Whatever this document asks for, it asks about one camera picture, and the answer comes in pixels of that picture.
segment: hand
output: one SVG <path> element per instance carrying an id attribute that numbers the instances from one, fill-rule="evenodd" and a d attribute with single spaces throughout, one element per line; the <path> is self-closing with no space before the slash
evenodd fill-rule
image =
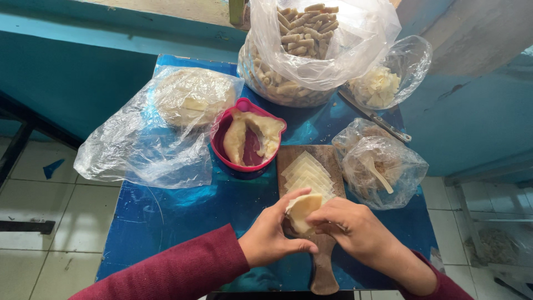
<path id="1" fill-rule="evenodd" d="M 437 276 L 431 268 L 383 226 L 367 206 L 337 197 L 305 221 L 316 226 L 317 234 L 331 235 L 348 254 L 396 280 L 409 292 L 426 296 L 435 291 Z"/>
<path id="2" fill-rule="evenodd" d="M 318 247 L 313 242 L 305 239 L 288 239 L 281 229 L 289 201 L 310 192 L 309 187 L 300 188 L 281 197 L 276 204 L 265 208 L 250 230 L 239 239 L 250 269 L 268 265 L 288 254 L 318 252 Z"/>

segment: blue tabletop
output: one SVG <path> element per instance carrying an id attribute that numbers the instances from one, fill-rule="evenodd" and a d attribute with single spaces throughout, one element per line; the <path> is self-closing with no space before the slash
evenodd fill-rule
<path id="1" fill-rule="evenodd" d="M 156 70 L 162 65 L 201 67 L 237 76 L 237 65 L 226 62 L 160 55 Z M 282 135 L 282 145 L 331 144 L 337 133 L 360 117 L 337 95 L 325 105 L 308 109 L 273 104 L 246 86 L 241 96 L 285 119 L 287 131 Z M 405 131 L 397 107 L 380 114 Z M 263 208 L 279 199 L 275 161 L 262 176 L 239 180 L 221 169 L 222 162 L 213 152 L 211 160 L 213 179 L 209 186 L 167 190 L 124 181 L 96 280 L 227 223 L 240 237 Z M 358 202 L 345 189 L 347 198 Z M 375 210 L 374 214 L 403 244 L 427 259 L 431 248 L 437 249 L 420 186 L 404 208 Z M 332 267 L 340 289 L 395 289 L 389 278 L 363 266 L 338 245 L 333 250 Z M 311 268 L 309 254 L 293 254 L 266 267 L 254 268 L 221 290 L 309 290 Z"/>

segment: tiled floor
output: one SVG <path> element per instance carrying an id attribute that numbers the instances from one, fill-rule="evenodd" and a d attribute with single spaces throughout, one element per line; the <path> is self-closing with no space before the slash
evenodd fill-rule
<path id="1" fill-rule="evenodd" d="M 9 140 L 0 138 L 0 156 Z M 0 220 L 56 222 L 50 235 L 0 232 L 0 299 L 67 299 L 91 285 L 120 183 L 80 179 L 76 152 L 31 141 L 0 190 Z M 63 164 L 46 180 L 43 167 Z"/>
<path id="2" fill-rule="evenodd" d="M 0 138 L 0 155 L 9 140 Z M 67 299 L 89 286 L 100 265 L 120 183 L 86 180 L 72 168 L 76 153 L 56 143 L 30 142 L 0 190 L 0 220 L 54 220 L 51 235 L 0 232 L 0 291 L 5 300 Z M 42 167 L 65 162 L 46 180 Z M 519 299 L 473 268 L 455 191 L 440 177 L 422 182 L 447 274 L 474 299 Z M 533 189 L 463 186 L 474 218 L 533 218 Z M 356 291 L 356 300 L 401 300 L 398 291 Z"/>
<path id="3" fill-rule="evenodd" d="M 453 188 L 444 187 L 441 177 L 426 177 L 421 183 L 426 198 L 437 244 L 445 264 L 446 274 L 474 299 L 521 299 L 494 283 L 494 276 L 487 269 L 471 266 L 471 249 L 463 246 L 470 237 L 461 206 Z M 477 219 L 525 219 L 533 218 L 533 189 L 521 190 L 509 184 L 468 183 L 463 191 L 473 218 Z M 478 230 L 490 226 L 476 223 Z M 498 228 L 513 234 L 516 239 L 531 233 L 518 223 L 506 223 Z"/>

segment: red sleeve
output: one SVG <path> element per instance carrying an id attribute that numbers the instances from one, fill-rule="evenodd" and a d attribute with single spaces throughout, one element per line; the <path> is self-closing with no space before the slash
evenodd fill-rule
<path id="1" fill-rule="evenodd" d="M 249 270 L 228 224 L 112 274 L 70 300 L 196 300 Z"/>
<path id="2" fill-rule="evenodd" d="M 473 300 L 473 298 L 467 294 L 460 286 L 450 279 L 450 277 L 439 272 L 433 267 L 430 262 L 420 253 L 413 251 L 413 253 L 426 265 L 428 265 L 433 273 L 437 276 L 437 288 L 435 291 L 427 296 L 415 296 L 406 291 L 402 286 L 398 286 L 398 290 L 405 298 L 405 300 Z"/>

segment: white spoon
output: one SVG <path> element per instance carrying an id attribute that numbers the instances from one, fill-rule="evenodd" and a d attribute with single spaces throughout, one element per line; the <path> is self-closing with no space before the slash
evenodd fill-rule
<path id="1" fill-rule="evenodd" d="M 359 158 L 359 161 L 363 165 L 365 165 L 368 168 L 368 170 L 370 170 L 370 172 L 372 172 L 372 174 L 374 174 L 374 176 L 377 177 L 377 179 L 381 181 L 381 183 L 383 184 L 383 186 L 385 186 L 385 189 L 387 190 L 389 194 L 392 194 L 394 192 L 394 190 L 392 189 L 392 186 L 376 170 L 376 167 L 374 166 L 374 159 L 372 158 L 372 156 L 370 156 L 370 154 L 364 154 L 364 156 L 361 156 Z"/>

